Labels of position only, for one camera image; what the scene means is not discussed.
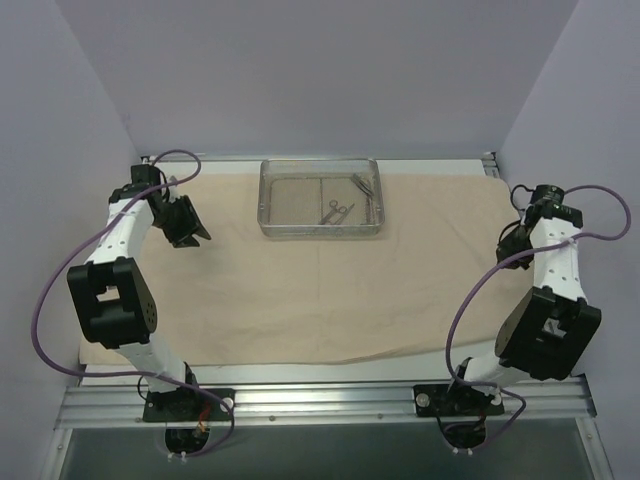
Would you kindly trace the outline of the wire mesh instrument tray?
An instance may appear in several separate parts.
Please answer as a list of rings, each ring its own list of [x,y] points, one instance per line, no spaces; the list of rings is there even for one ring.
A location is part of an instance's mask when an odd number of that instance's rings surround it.
[[[372,198],[352,183],[352,174],[369,183]],[[354,207],[341,224],[320,225],[333,199]],[[378,164],[367,158],[265,160],[260,166],[257,222],[270,238],[373,237],[385,223]]]

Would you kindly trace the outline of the beige cloth wrap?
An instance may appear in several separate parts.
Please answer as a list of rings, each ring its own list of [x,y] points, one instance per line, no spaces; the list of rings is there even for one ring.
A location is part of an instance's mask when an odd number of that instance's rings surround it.
[[[492,339],[530,287],[495,263],[515,219],[507,185],[487,176],[383,179],[386,220],[360,240],[282,240],[257,222],[254,174],[185,187],[211,240],[175,249],[148,233],[138,265],[159,333],[193,365],[336,364]]]

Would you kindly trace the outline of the steel surgical scissors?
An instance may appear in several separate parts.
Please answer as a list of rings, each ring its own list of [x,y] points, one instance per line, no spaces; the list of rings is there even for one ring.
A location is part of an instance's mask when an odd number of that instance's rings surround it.
[[[328,204],[328,212],[321,218],[320,225],[339,225],[350,213],[354,204],[350,206],[340,205],[335,199],[330,200]]]

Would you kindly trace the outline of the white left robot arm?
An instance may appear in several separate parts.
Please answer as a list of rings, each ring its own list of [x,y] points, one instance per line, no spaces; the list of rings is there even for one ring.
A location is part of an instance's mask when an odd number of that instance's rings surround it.
[[[67,284],[85,339],[148,372],[153,394],[179,419],[202,405],[191,368],[157,332],[158,309],[136,261],[148,231],[162,231],[176,248],[199,247],[210,233],[176,179],[150,164],[131,168],[131,182],[109,197],[108,230],[84,264],[68,270]]]

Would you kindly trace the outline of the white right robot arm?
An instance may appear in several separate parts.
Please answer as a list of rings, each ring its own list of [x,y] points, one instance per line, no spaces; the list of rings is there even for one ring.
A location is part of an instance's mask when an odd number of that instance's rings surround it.
[[[480,391],[521,380],[563,380],[569,376],[601,323],[601,311],[588,304],[579,279],[578,246],[582,212],[554,200],[537,200],[496,248],[499,263],[533,249],[506,265],[533,269],[533,283],[498,331],[494,350],[469,358],[461,376],[444,388],[455,412],[469,411]]]

